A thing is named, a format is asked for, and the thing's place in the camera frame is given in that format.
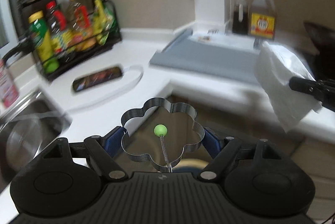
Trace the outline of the white paper towel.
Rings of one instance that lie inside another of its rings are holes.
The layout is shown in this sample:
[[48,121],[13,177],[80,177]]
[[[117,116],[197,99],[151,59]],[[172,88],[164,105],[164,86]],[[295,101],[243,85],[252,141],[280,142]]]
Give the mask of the white paper towel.
[[271,106],[285,132],[289,132],[310,112],[320,112],[321,103],[314,97],[293,91],[289,80],[314,77],[301,59],[289,48],[263,42],[254,66],[254,75],[269,97]]

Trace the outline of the yellow rim blue trash bin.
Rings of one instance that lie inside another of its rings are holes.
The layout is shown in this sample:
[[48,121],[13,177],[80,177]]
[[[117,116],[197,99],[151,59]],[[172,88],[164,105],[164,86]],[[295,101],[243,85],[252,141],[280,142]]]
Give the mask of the yellow rim blue trash bin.
[[192,173],[197,175],[208,165],[207,161],[201,159],[182,159],[172,171],[174,173]]

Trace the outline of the black smartphone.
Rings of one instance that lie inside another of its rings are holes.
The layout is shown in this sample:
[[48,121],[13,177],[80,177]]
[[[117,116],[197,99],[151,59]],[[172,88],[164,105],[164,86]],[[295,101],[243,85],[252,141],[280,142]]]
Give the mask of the black smartphone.
[[114,79],[121,78],[122,76],[123,71],[119,66],[109,67],[75,79],[72,83],[72,90],[75,93],[78,93],[97,85],[113,81]]

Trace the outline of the stainless steel sink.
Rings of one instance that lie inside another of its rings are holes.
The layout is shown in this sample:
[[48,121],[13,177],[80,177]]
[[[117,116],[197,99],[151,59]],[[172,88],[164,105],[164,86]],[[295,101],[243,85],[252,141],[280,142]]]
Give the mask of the stainless steel sink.
[[71,123],[41,89],[18,100],[1,117],[1,190]]

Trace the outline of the grey drying mat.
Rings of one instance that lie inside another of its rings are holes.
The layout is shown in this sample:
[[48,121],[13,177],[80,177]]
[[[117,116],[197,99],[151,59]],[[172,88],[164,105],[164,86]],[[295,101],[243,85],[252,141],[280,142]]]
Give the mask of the grey drying mat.
[[252,45],[237,46],[236,40],[225,39],[222,36],[217,42],[200,42],[192,34],[192,29],[188,29],[162,51],[155,52],[149,63],[257,85],[254,65],[259,51],[254,50]]

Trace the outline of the cooking wine jug yellow label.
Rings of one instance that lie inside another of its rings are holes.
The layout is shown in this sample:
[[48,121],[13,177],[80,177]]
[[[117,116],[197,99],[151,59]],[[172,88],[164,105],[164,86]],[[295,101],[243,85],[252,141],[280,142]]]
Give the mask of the cooking wine jug yellow label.
[[274,0],[253,0],[249,9],[248,34],[260,39],[273,40],[276,20]]

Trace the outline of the dark soy sauce bottle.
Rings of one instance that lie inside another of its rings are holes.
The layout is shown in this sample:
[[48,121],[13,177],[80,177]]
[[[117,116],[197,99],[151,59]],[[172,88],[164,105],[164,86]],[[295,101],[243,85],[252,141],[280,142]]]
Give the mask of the dark soy sauce bottle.
[[248,6],[246,0],[235,0],[232,32],[240,35],[248,33]]

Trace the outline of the pink dish soap bottle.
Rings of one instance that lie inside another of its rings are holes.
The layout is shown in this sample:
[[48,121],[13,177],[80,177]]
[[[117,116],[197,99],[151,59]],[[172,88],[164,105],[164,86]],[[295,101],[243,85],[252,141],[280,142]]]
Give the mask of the pink dish soap bottle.
[[19,91],[3,59],[1,59],[0,75],[1,102],[9,108],[19,98]]

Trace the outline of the black white striped wrapper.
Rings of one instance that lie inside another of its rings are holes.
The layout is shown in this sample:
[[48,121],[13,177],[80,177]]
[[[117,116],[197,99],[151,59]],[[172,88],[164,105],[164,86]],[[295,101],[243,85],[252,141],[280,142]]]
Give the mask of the black white striped wrapper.
[[225,31],[210,29],[206,32],[199,31],[195,35],[195,38],[199,41],[204,41],[204,42],[221,42],[226,38],[226,36],[227,36],[227,33]]

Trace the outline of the yellow green snack packet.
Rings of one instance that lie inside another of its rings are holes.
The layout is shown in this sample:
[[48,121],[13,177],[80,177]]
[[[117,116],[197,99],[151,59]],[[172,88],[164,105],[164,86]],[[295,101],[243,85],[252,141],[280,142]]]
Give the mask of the yellow green snack packet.
[[104,45],[110,31],[116,30],[116,17],[110,1],[94,0],[93,32],[99,45]]

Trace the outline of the green yellow cap bottle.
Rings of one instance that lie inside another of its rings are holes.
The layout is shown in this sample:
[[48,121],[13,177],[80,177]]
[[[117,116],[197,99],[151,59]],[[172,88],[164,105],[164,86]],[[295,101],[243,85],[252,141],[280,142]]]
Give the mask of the green yellow cap bottle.
[[49,27],[44,19],[42,11],[33,13],[28,18],[29,31],[34,44],[34,49],[40,58],[45,74],[56,71],[59,67],[54,56]]

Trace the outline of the orange label oil bottle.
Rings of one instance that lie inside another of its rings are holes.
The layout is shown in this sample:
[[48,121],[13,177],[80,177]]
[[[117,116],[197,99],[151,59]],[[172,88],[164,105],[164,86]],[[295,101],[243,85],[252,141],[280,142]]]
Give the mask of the orange label oil bottle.
[[97,43],[93,37],[88,11],[79,0],[69,0],[67,9],[69,24],[72,25],[72,42],[77,52],[91,50]]

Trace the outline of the red cap sauce bottle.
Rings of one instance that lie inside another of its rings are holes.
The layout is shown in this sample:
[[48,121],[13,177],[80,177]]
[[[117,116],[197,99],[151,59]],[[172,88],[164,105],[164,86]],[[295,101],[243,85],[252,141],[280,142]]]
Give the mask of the red cap sauce bottle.
[[66,29],[66,19],[55,1],[46,4],[47,21],[50,27],[52,48],[55,54],[66,50],[66,43],[62,38],[62,32]]

